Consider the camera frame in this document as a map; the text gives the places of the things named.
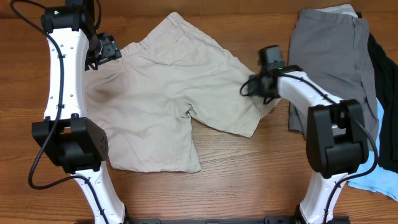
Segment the beige khaki shorts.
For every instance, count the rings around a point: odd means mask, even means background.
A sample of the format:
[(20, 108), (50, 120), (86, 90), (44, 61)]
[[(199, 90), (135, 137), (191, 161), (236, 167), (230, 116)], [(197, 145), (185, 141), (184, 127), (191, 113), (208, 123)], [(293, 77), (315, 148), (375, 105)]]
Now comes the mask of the beige khaki shorts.
[(277, 104), (241, 96), (250, 69), (176, 12), (121, 54), (85, 73), (88, 114), (115, 169), (198, 172), (193, 119), (249, 138)]

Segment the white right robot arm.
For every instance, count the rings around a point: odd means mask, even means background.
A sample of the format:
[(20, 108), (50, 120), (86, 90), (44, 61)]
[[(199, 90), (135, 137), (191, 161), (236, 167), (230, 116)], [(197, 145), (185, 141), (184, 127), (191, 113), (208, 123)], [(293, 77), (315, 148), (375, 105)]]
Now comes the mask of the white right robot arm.
[(296, 65), (287, 66), (277, 45), (258, 51), (260, 71), (243, 84), (246, 96), (264, 104), (283, 98), (307, 120), (306, 155), (312, 168), (307, 193), (293, 216), (266, 217), (265, 223), (349, 223), (333, 210), (347, 180), (368, 160), (372, 137), (357, 100), (343, 100), (311, 81)]

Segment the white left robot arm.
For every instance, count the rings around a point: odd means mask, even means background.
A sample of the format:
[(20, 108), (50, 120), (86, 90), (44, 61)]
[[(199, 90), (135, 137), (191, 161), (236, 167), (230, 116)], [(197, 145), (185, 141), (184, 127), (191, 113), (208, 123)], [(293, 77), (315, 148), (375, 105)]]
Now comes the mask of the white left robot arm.
[(121, 58), (113, 36), (97, 33), (98, 7), (98, 1), (65, 1), (44, 11), (50, 89), (44, 119), (32, 124), (32, 136), (40, 153), (81, 187), (95, 223), (129, 223), (106, 167), (107, 135), (89, 119), (85, 103), (85, 71)]

